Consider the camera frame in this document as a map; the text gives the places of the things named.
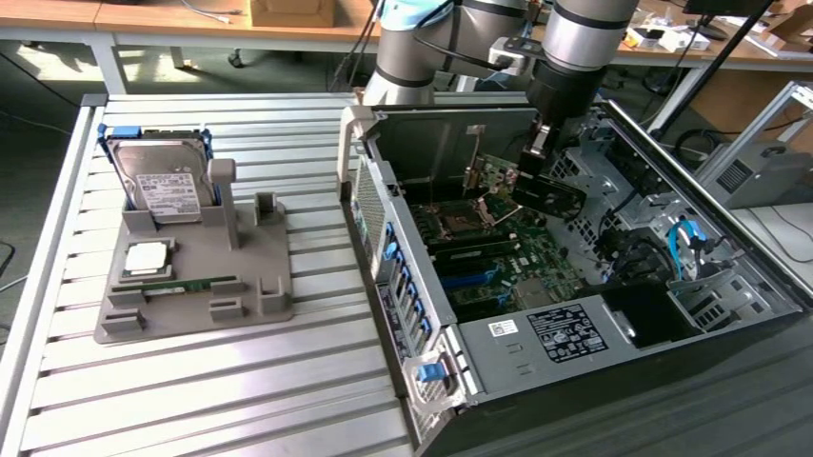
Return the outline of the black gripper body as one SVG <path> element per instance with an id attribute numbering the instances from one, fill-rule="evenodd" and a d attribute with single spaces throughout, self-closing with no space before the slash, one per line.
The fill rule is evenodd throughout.
<path id="1" fill-rule="evenodd" d="M 538 111 L 539 122 L 558 127 L 568 119 L 582 116 L 604 77 L 605 68 L 572 70 L 548 60 L 537 60 L 526 98 Z"/>

